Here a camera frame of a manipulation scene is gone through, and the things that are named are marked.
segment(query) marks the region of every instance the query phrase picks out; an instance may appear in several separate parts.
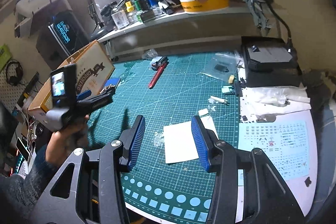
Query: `camera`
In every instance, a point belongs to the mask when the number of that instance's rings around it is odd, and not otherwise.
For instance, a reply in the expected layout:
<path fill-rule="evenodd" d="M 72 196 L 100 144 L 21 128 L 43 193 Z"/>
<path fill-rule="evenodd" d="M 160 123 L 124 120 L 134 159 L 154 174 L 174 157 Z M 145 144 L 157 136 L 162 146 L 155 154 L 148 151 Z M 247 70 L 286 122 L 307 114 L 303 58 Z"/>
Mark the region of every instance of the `camera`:
<path fill-rule="evenodd" d="M 112 85 L 96 96 L 83 99 L 83 95 L 91 95 L 88 91 L 77 95 L 76 76 L 76 64 L 64 66 L 50 73 L 53 109 L 46 114 L 50 130 L 61 130 L 77 119 L 82 119 L 86 114 L 91 114 L 112 102 L 112 96 L 116 91 Z"/>

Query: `green cutting mat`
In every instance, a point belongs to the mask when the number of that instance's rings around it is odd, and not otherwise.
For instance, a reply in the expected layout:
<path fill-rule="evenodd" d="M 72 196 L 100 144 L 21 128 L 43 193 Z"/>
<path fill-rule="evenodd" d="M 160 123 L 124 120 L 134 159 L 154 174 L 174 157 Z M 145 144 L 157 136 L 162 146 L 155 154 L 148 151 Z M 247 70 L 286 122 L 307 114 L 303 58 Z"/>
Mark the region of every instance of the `green cutting mat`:
<path fill-rule="evenodd" d="M 215 174 L 206 173 L 199 160 L 165 163 L 163 127 L 190 121 L 198 110 L 209 109 L 218 136 L 238 144 L 239 101 L 223 96 L 226 83 L 199 72 L 213 54 L 170 56 L 169 64 L 155 87 L 149 61 L 115 65 L 111 77 L 121 77 L 113 103 L 94 112 L 89 126 L 90 144 L 117 139 L 137 115 L 146 119 L 146 131 L 136 166 L 122 174 L 125 201 L 156 217 L 175 223 L 204 223 L 211 201 Z M 229 105 L 209 102 L 210 96 L 226 98 Z"/>

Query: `metal screw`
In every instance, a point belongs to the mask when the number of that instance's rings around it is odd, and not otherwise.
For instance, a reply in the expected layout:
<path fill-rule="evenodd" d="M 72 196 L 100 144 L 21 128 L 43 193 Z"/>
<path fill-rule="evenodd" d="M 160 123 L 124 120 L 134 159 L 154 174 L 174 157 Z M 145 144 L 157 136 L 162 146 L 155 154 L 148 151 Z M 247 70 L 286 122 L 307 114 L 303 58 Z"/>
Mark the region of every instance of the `metal screw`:
<path fill-rule="evenodd" d="M 76 156 L 81 155 L 83 152 L 84 152 L 83 148 L 76 148 L 76 149 L 73 151 L 73 153 L 74 153 Z"/>
<path fill-rule="evenodd" d="M 225 141 L 223 141 L 223 140 L 218 140 L 218 141 L 216 141 L 216 145 L 217 145 L 217 146 L 224 146 L 224 145 L 225 145 Z"/>
<path fill-rule="evenodd" d="M 117 147 L 117 146 L 121 145 L 121 141 L 119 141 L 119 140 L 114 140 L 113 142 L 111 142 L 111 145 L 112 145 L 113 147 Z"/>
<path fill-rule="evenodd" d="M 259 148 L 255 148 L 255 149 L 253 149 L 253 153 L 255 153 L 256 155 L 261 155 L 263 153 L 263 151 Z"/>

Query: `person's arm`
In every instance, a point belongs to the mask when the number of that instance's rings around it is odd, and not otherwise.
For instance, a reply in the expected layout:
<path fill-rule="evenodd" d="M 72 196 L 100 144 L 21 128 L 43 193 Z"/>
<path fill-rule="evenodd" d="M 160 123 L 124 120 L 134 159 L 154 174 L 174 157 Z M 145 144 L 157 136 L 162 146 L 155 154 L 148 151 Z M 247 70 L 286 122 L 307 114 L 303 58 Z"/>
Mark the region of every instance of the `person's arm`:
<path fill-rule="evenodd" d="M 36 154 L 31 171 L 25 179 L 19 175 L 8 178 L 7 195 L 32 210 L 45 187 L 53 178 L 58 167 L 45 160 L 47 146 L 43 146 Z"/>
<path fill-rule="evenodd" d="M 32 169 L 25 179 L 17 174 L 0 179 L 2 184 L 0 188 L 5 194 L 4 198 L 9 203 L 8 205 L 13 207 L 13 211 L 17 211 L 14 207 L 19 204 L 24 208 L 22 217 L 27 218 L 58 168 L 68 157 L 67 139 L 86 126 L 85 122 L 72 124 L 53 133 L 48 146 L 44 146 L 38 151 Z"/>

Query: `black clamp arm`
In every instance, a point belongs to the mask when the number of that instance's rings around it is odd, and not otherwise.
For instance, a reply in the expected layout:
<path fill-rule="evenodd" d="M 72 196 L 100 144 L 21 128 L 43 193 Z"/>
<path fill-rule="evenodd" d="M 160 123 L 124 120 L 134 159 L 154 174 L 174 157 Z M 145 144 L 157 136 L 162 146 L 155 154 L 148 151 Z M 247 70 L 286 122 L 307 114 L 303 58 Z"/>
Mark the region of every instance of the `black clamp arm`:
<path fill-rule="evenodd" d="M 93 224 L 92 183 L 98 170 L 99 223 L 129 224 L 120 172 L 130 172 L 137 162 L 145 118 L 138 115 L 133 127 L 102 149 L 75 149 L 59 168 L 29 219 L 31 224 Z"/>
<path fill-rule="evenodd" d="M 244 211 L 239 223 L 304 223 L 293 193 L 267 155 L 235 149 L 206 129 L 199 116 L 192 118 L 192 134 L 201 165 L 216 172 L 206 224 L 233 224 L 238 198 L 238 170 L 244 174 Z"/>

